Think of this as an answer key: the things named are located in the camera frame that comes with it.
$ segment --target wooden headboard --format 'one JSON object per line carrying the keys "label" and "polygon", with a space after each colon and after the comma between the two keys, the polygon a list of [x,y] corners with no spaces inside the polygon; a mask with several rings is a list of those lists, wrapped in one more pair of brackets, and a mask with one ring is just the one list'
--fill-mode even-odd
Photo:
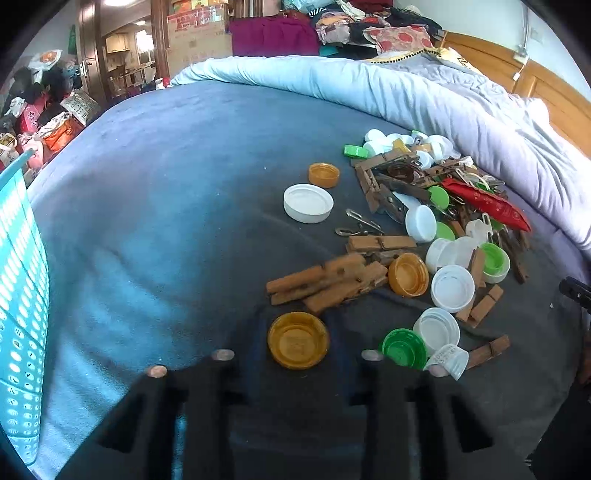
{"label": "wooden headboard", "polygon": [[523,66],[513,59],[515,52],[469,35],[448,32],[439,46],[453,48],[508,92],[541,98],[554,130],[591,157],[591,103],[556,74],[530,60],[514,81]]}

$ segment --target pile of clothes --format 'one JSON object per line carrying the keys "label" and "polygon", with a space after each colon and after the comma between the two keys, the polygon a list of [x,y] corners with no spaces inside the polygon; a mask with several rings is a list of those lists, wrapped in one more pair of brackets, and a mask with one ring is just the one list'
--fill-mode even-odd
{"label": "pile of clothes", "polygon": [[8,83],[0,118],[0,171],[33,150],[23,167],[27,185],[100,112],[79,90],[79,66],[61,54],[50,50],[34,55]]}
{"label": "pile of clothes", "polygon": [[308,15],[324,45],[373,45],[380,54],[432,48],[443,38],[441,25],[417,11],[394,8],[391,0],[336,0]]}

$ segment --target yellow bottle lid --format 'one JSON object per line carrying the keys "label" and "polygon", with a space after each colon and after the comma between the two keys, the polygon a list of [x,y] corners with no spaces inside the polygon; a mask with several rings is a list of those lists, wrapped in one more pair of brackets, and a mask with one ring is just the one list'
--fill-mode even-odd
{"label": "yellow bottle lid", "polygon": [[306,312],[291,312],[278,317],[267,334],[267,344],[280,365],[303,370],[318,364],[329,349],[326,326]]}

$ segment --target cardboard box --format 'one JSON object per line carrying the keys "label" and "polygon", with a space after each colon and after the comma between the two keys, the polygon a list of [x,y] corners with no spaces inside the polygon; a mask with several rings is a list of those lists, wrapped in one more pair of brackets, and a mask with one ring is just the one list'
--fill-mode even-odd
{"label": "cardboard box", "polygon": [[232,55],[232,36],[226,33],[226,4],[196,8],[168,17],[168,72],[172,78],[183,68],[206,59]]}
{"label": "cardboard box", "polygon": [[227,4],[227,0],[173,0],[175,13],[188,12],[199,7],[208,7],[209,5]]}

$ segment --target plastic basket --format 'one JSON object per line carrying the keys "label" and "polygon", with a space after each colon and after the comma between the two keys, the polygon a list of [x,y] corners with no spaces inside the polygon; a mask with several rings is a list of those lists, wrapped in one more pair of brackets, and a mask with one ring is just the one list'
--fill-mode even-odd
{"label": "plastic basket", "polygon": [[49,311],[47,258],[23,153],[0,174],[0,425],[26,465],[37,457]]}

